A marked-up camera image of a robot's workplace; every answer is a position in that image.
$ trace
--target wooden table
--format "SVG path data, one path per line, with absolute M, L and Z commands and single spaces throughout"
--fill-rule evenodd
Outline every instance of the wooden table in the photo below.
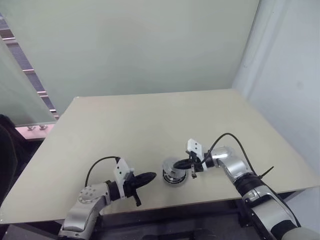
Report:
M 193 138 L 206 147 L 222 133 L 235 134 L 258 174 L 274 166 L 264 181 L 276 192 L 319 186 L 319 177 L 299 154 L 235 90 L 77 97 L 11 189 L 0 209 L 1 223 L 64 219 L 84 187 L 90 166 L 105 156 L 121 156 L 136 174 L 157 177 L 133 198 L 103 212 L 121 213 L 240 198 L 222 169 L 191 177 L 178 188 L 166 185 L 162 163 L 186 158 Z M 233 147 L 230 137 L 218 146 Z M 114 180 L 114 160 L 99 163 L 89 184 Z

